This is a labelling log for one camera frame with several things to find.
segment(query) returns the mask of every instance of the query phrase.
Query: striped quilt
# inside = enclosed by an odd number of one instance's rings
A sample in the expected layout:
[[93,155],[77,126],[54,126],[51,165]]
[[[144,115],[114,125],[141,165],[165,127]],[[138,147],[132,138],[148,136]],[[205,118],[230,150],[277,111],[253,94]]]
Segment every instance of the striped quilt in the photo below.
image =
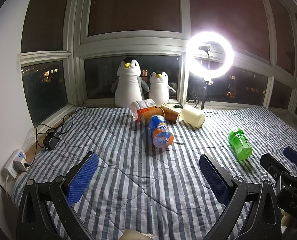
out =
[[[152,144],[149,128],[134,121],[129,109],[80,110],[56,149],[39,151],[29,171],[19,176],[12,200],[19,207],[28,179],[52,181],[94,151],[100,157],[99,168],[73,207],[95,239],[119,239],[128,228],[152,234],[155,240],[203,239],[225,207],[199,169],[203,153],[246,182],[274,182],[260,166],[264,153],[297,176],[297,167],[282,154],[286,146],[297,150],[297,132],[270,111],[261,106],[204,111],[206,120],[200,129],[183,121],[168,123],[174,142],[159,149]],[[71,123],[68,119],[63,130]],[[237,161],[227,140],[229,130],[236,126],[253,147],[253,154],[242,162]],[[48,207],[58,232],[67,239],[53,204]],[[245,204],[231,238],[238,235],[248,208]]]

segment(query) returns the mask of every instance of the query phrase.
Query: blue gripper pad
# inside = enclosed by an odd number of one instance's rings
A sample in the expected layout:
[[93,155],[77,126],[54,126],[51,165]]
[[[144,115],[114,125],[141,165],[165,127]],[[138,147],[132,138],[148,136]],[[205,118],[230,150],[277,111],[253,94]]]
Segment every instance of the blue gripper pad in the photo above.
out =
[[283,154],[286,158],[288,158],[291,162],[293,162],[297,166],[297,152],[295,150],[287,146],[283,150]]
[[93,153],[71,180],[66,193],[66,199],[70,206],[73,203],[79,202],[98,165],[99,157],[96,153]]
[[231,201],[229,188],[204,154],[200,157],[200,169],[217,201],[221,204],[228,205]]

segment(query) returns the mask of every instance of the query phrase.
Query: blue and orange bottle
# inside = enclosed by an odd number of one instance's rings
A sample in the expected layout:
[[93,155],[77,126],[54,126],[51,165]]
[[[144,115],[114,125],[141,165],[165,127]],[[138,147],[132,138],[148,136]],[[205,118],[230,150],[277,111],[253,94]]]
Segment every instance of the blue and orange bottle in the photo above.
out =
[[167,148],[173,143],[173,135],[167,127],[166,120],[161,115],[154,115],[148,124],[153,144],[158,148]]

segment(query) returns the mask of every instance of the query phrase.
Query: small penguin plush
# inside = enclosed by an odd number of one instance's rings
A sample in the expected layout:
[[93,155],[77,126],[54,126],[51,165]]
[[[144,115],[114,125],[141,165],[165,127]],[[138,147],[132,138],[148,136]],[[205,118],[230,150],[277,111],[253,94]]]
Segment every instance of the small penguin plush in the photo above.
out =
[[130,108],[134,101],[144,100],[143,90],[149,92],[149,86],[140,77],[141,68],[133,57],[126,57],[118,69],[118,80],[112,85],[115,93],[114,103],[117,107]]
[[168,76],[165,72],[162,74],[156,74],[153,72],[149,77],[149,81],[151,83],[151,87],[148,98],[153,99],[156,106],[167,104],[170,98],[169,90],[176,93],[176,91],[169,86]]

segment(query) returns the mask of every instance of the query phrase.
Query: brown cup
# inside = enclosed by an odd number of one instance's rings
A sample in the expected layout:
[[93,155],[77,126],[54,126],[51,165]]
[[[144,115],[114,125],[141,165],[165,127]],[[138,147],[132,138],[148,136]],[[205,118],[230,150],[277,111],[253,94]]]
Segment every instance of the brown cup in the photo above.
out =
[[162,107],[157,107],[141,114],[142,123],[147,126],[151,120],[151,117],[154,115],[161,115],[165,118],[165,113]]
[[167,106],[166,104],[162,104],[161,108],[164,110],[166,120],[169,120],[172,122],[178,121],[180,112],[175,111],[174,109]]

